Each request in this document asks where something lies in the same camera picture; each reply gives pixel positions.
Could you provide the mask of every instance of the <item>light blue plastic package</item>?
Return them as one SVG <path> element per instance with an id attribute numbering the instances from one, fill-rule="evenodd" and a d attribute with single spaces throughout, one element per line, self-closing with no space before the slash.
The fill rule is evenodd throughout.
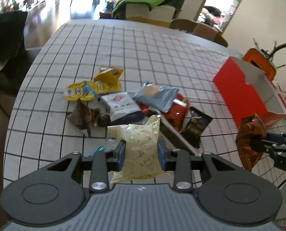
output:
<path id="1" fill-rule="evenodd" d="M 160 86 L 146 81 L 140 90 L 132 96 L 132 99 L 166 113 L 178 92 L 178 88 Z"/>

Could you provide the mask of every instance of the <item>yellow wrapper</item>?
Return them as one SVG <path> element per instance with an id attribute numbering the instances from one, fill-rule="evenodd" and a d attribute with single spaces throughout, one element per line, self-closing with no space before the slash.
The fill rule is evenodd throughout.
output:
<path id="1" fill-rule="evenodd" d="M 102 81 L 109 84 L 117 84 L 117 81 L 122 74 L 122 68 L 100 66 L 99 73 L 94 78 L 94 82 Z"/>
<path id="2" fill-rule="evenodd" d="M 106 94 L 109 92 L 121 91 L 121 85 L 118 82 L 115 85 L 107 84 L 105 82 L 92 82 L 82 81 L 72 83 L 65 87 L 64 96 L 68 101 L 90 101 L 94 99 L 98 94 Z"/>

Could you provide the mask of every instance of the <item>grid pattern tablecloth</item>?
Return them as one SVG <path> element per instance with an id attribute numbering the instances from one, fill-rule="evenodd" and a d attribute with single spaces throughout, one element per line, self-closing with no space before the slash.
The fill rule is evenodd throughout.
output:
<path id="1" fill-rule="evenodd" d="M 86 156 L 99 146 L 113 146 L 105 128 L 93 128 L 92 138 L 87 138 L 65 117 L 76 103 L 64 99 L 64 87 L 94 78 L 99 65 L 124 67 L 120 82 L 125 91 L 137 90 L 145 80 L 178 87 L 194 107 L 213 117 L 202 135 L 200 151 L 211 151 L 241 166 L 234 142 L 236 125 L 212 82 L 230 51 L 224 47 L 219 51 L 216 45 L 211 47 L 217 51 L 208 49 L 200 44 L 207 41 L 196 36 L 181 32 L 176 36 L 171 29 L 163 34 L 163 28 L 146 30 L 142 25 L 74 21 L 61 26 L 49 39 L 28 71 L 11 113 L 4 186 L 73 151 Z M 96 99 L 88 106 L 106 112 Z M 285 132 L 286 121 L 270 131 Z M 274 168 L 268 155 L 253 172 L 276 185 L 286 178 L 286 172 Z M 85 186 L 88 179 L 85 173 Z M 129 183 L 167 182 L 173 179 L 160 175 Z M 201 185 L 198 171 L 193 172 L 193 183 Z"/>

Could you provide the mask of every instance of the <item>ribbed gray surface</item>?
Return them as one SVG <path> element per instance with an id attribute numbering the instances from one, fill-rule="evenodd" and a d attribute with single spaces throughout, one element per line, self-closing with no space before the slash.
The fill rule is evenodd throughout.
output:
<path id="1" fill-rule="evenodd" d="M 166 184 L 117 184 L 113 191 L 91 197 L 80 214 L 62 224 L 31 228 L 10 223 L 4 230 L 276 231 L 280 229 L 273 223 L 251 228 L 220 223 L 202 212 L 191 195 L 176 193 Z"/>

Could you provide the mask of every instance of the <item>red cardboard box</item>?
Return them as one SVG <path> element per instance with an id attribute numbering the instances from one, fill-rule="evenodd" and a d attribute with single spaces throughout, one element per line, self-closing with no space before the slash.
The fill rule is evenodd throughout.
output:
<path id="1" fill-rule="evenodd" d="M 213 79 L 236 126 L 257 114 L 267 128 L 286 116 L 286 102 L 277 94 L 264 71 L 235 57 L 227 59 Z"/>

